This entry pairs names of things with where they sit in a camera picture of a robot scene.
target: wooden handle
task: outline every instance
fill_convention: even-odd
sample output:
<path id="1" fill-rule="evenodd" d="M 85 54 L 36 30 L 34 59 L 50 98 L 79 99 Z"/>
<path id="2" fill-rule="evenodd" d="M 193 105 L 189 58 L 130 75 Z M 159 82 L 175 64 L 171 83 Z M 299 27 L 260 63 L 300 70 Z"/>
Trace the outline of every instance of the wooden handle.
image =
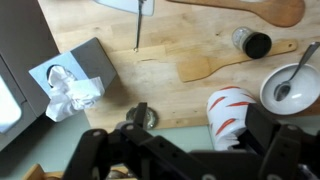
<path id="1" fill-rule="evenodd" d="M 204 6 L 230 8 L 230 9 L 240 9 L 240 10 L 248 10 L 253 5 L 253 3 L 245 2 L 241 0 L 169 0 L 169 1 L 186 3 L 186 4 L 197 4 L 197 5 L 204 5 Z"/>
<path id="2" fill-rule="evenodd" d="M 269 53 L 266 56 L 273 56 L 277 54 L 282 54 L 290 51 L 296 50 L 298 47 L 298 42 L 295 39 L 279 40 L 272 44 Z M 245 61 L 250 61 L 252 58 L 248 57 L 244 53 L 228 56 L 220 60 L 223 64 L 235 64 Z M 216 69 L 217 59 L 209 59 L 211 69 Z"/>
<path id="3" fill-rule="evenodd" d="M 301 21 L 305 3 L 303 0 L 265 0 L 245 2 L 241 0 L 169 0 L 179 3 L 197 4 L 229 9 L 246 10 L 265 21 L 280 27 L 290 27 Z"/>

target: spice jar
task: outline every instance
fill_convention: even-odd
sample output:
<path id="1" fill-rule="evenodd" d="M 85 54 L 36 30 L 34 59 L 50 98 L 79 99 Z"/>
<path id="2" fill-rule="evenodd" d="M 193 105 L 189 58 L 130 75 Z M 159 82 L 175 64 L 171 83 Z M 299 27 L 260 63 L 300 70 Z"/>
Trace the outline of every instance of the spice jar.
<path id="1" fill-rule="evenodd" d="M 247 27 L 239 27 L 232 34 L 233 44 L 247 56 L 258 59 L 268 54 L 271 49 L 271 38 Z"/>

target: wooden cutting board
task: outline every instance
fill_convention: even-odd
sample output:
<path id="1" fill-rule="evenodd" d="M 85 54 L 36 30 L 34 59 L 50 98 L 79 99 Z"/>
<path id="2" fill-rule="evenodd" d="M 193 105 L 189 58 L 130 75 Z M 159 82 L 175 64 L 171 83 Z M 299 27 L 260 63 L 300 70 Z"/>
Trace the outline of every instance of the wooden cutting board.
<path id="1" fill-rule="evenodd" d="M 207 124 L 206 102 L 213 92 L 235 85 L 249 90 L 258 101 L 264 78 L 280 66 L 298 62 L 310 42 L 320 41 L 318 0 L 305 1 L 304 18 L 290 28 L 275 27 L 245 11 L 159 0 L 154 15 L 143 17 L 138 53 L 132 50 L 136 14 L 91 0 L 39 2 L 60 52 L 97 37 L 117 70 L 118 78 L 105 96 L 85 110 L 92 128 L 108 132 L 125 120 L 128 110 L 139 102 L 148 102 L 158 113 L 156 128 Z M 216 58 L 237 54 L 239 50 L 234 47 L 231 35 L 240 26 L 266 33 L 273 41 L 297 39 L 299 47 L 290 53 L 221 68 L 198 81 L 181 82 L 176 63 L 199 56 Z M 320 51 L 308 63 L 320 69 L 319 59 Z M 320 108 L 313 110 L 304 115 L 320 114 Z"/>
<path id="2" fill-rule="evenodd" d="M 239 9 L 255 13 L 267 22 L 280 27 L 290 27 L 302 19 L 305 11 L 303 0 L 169 0 L 180 3 Z"/>

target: black jar lid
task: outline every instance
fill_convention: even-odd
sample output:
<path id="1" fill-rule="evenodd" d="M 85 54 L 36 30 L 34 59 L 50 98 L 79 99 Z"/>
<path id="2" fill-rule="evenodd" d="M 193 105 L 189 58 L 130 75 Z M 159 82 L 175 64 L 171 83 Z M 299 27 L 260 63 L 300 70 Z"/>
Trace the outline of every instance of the black jar lid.
<path id="1" fill-rule="evenodd" d="M 243 42 L 242 49 L 252 59 L 258 59 L 267 55 L 271 46 L 271 38 L 268 35 L 255 32 Z"/>

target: tissue box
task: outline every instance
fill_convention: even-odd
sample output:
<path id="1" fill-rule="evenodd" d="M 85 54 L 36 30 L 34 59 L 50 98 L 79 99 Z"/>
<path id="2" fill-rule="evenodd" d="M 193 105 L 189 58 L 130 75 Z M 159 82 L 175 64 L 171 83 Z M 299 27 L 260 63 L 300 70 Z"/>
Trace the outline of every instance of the tissue box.
<path id="1" fill-rule="evenodd" d="M 51 87 L 48 84 L 47 73 L 52 65 L 65 67 L 78 80 L 100 77 L 104 89 L 107 89 L 117 75 L 97 38 L 93 38 L 71 51 L 60 54 L 29 71 L 48 96 Z"/>

